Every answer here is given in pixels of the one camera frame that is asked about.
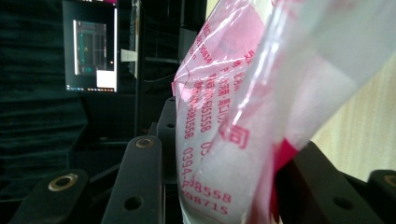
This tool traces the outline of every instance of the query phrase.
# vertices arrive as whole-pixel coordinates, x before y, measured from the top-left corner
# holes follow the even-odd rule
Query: monitor screen
[[[116,4],[64,0],[63,11],[66,89],[131,91],[134,75],[121,74],[120,71],[119,12]]]

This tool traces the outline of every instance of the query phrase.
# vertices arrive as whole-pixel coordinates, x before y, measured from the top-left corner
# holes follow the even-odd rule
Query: printed number
[[[187,133],[184,135],[184,139],[188,139],[194,136],[194,133]]]
[[[197,36],[197,44],[200,45],[202,42],[202,38],[200,35]]]
[[[188,155],[188,154],[192,153],[192,151],[193,151],[192,147],[188,147],[188,148],[184,149],[183,154]]]
[[[195,184],[195,179],[194,177],[192,177],[192,180],[190,180],[190,187],[193,187]]]
[[[198,203],[198,204],[201,204],[201,199],[198,198],[198,197],[194,197],[194,202]]]
[[[212,110],[212,108],[210,108],[210,107],[204,107],[203,109],[202,109],[202,113],[203,114],[206,114],[207,112],[210,112]]]
[[[212,121],[211,120],[209,120],[209,121],[206,121],[206,122],[203,122],[203,123],[201,123],[201,127],[207,127],[207,126],[210,126],[210,123],[211,123]]]
[[[207,207],[208,204],[210,204],[210,201],[204,200],[205,201],[205,207]]]
[[[212,142],[205,142],[201,144],[201,155],[204,156],[209,151],[210,147],[212,146]]]
[[[200,183],[200,182],[196,182],[196,183],[195,183],[195,190],[196,190],[198,193],[201,193],[201,192],[202,192],[202,186],[201,186],[201,183]]]
[[[220,199],[221,198],[221,192],[220,191],[218,191],[218,190],[214,190],[213,191],[213,196],[212,196],[214,199]]]
[[[186,168],[186,169],[184,169],[184,172],[182,175],[187,175],[188,173],[191,173],[191,172],[192,172],[192,169]]]
[[[184,193],[190,200],[192,200],[192,194],[191,193],[189,193],[189,192],[185,192]]]
[[[192,158],[192,154],[183,157],[183,161],[187,161]]]
[[[201,119],[201,122],[205,122],[205,121],[211,120],[211,119],[212,119],[212,117],[203,117],[203,118]]]
[[[195,118],[195,115],[188,115],[187,116],[187,120],[192,120],[192,119],[194,119]]]
[[[210,188],[208,188],[208,187],[204,187],[204,195],[205,196],[207,196],[207,197],[210,197]]]
[[[184,133],[191,133],[194,131],[194,126],[192,128],[186,128],[186,131]]]
[[[227,207],[222,206],[220,212],[221,212],[222,214],[224,214],[224,215],[227,215],[227,214],[228,214]]]
[[[191,165],[192,165],[192,161],[186,161],[186,162],[183,162],[183,164],[181,164],[181,166],[182,166],[183,168],[189,167],[189,166],[191,166]]]
[[[223,201],[224,201],[225,203],[230,203],[230,202],[231,202],[231,195],[225,193],[225,194],[223,195]]]
[[[202,128],[202,129],[201,129],[201,133],[204,133],[204,132],[206,132],[206,131],[209,131],[210,128],[211,128],[210,125],[209,125],[209,126],[206,126],[206,127],[204,127],[204,128]]]

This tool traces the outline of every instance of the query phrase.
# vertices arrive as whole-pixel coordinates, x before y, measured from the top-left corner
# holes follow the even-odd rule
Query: red chinese characters
[[[224,78],[219,83],[219,96],[225,96],[230,93],[228,78]]]
[[[228,68],[228,67],[225,67],[225,68],[220,69],[220,72],[226,73],[226,72],[228,72],[228,70],[229,70],[229,68]]]
[[[237,60],[237,61],[233,62],[233,68],[235,68],[235,67],[237,67],[237,66],[239,66],[241,64],[242,64],[242,61],[241,60]]]
[[[238,73],[235,76],[233,76],[233,89],[235,91],[239,91],[239,87],[242,84],[242,80],[244,78],[245,73]]]
[[[230,110],[230,98],[219,100],[218,102],[219,113],[217,115],[218,123],[222,123]]]
[[[251,49],[247,54],[244,55],[245,56],[245,61],[247,62],[247,64],[251,64],[251,61],[253,60],[253,56],[254,56],[254,51],[253,49]]]
[[[226,123],[223,123],[219,127],[220,136],[231,143],[239,146],[240,149],[245,149],[248,145],[249,130],[239,125],[232,125],[227,130]]]
[[[209,28],[209,23],[205,22],[204,27],[203,27],[204,35],[207,37],[210,35],[210,28]]]

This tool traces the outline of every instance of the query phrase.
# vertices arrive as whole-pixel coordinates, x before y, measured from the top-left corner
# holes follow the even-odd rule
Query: white plastic bag
[[[395,50],[393,1],[270,9],[220,0],[177,72],[186,223],[268,222],[274,172]]]

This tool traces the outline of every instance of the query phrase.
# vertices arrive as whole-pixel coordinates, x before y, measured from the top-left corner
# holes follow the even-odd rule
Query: computer monitor
[[[132,66],[134,69],[123,69],[123,73],[132,74],[122,75],[119,11],[114,2],[63,1],[65,87],[68,91],[133,93],[137,50],[128,54],[132,63],[123,65]],[[128,19],[136,20],[134,13],[131,16],[135,18]]]

